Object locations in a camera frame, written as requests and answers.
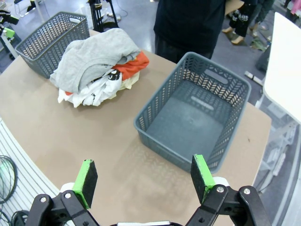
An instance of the brown table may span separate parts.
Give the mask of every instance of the brown table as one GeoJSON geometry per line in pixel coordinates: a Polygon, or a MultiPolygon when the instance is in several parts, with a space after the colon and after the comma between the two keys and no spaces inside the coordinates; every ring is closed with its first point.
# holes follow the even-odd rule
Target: brown table
{"type": "MultiPolygon", "coordinates": [[[[134,117],[175,64],[145,52],[149,66],[131,90],[99,107],[57,102],[58,90],[18,57],[0,76],[0,116],[57,186],[74,181],[82,161],[95,160],[91,212],[103,226],[120,221],[185,224],[198,207],[190,175],[145,147],[134,117]]],[[[268,140],[270,118],[248,104],[222,168],[231,187],[251,185],[268,140]]],[[[231,225],[220,216],[216,225],[231,225]]]]}

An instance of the empty basket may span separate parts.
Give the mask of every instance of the empty basket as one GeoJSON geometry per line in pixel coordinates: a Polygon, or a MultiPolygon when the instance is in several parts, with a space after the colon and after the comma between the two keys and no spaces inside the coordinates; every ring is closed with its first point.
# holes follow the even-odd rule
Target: empty basket
{"type": "Polygon", "coordinates": [[[36,73],[49,79],[70,42],[90,37],[87,17],[59,12],[16,47],[36,73]]]}
{"type": "Polygon", "coordinates": [[[144,145],[185,171],[202,154],[212,173],[227,155],[251,91],[250,84],[195,53],[187,53],[139,112],[144,145]]]}

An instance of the basket bottom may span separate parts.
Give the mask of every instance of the basket bottom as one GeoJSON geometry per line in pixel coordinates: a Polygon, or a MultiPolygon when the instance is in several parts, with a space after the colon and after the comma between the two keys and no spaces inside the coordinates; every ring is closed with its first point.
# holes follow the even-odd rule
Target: basket bottom
{"type": "Polygon", "coordinates": [[[183,81],[146,132],[188,161],[196,153],[207,160],[231,109],[211,92],[183,81]]]}

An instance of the table top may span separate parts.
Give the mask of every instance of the table top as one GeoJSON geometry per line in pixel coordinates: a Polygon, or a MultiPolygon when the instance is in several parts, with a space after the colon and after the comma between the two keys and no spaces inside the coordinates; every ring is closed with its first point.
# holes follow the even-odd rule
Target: table top
{"type": "MultiPolygon", "coordinates": [[[[99,107],[57,102],[58,90],[19,56],[0,76],[0,116],[22,148],[57,186],[75,180],[84,159],[98,182],[91,213],[102,225],[171,220],[186,224],[199,206],[189,173],[145,147],[134,117],[175,64],[146,52],[150,64],[131,90],[99,107]]],[[[233,189],[251,185],[271,120],[247,104],[229,153],[215,176],[233,189]]],[[[219,216],[216,225],[232,225],[219,216]]]]}
{"type": "Polygon", "coordinates": [[[301,29],[275,13],[269,66],[264,94],[287,114],[301,123],[301,29]]]}

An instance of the pink clothing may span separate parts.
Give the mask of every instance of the pink clothing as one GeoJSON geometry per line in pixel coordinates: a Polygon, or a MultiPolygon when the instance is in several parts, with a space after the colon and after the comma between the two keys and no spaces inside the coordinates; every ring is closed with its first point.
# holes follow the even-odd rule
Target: pink clothing
{"type": "Polygon", "coordinates": [[[291,13],[295,14],[298,10],[301,10],[301,0],[293,0],[293,8],[291,13]]]}

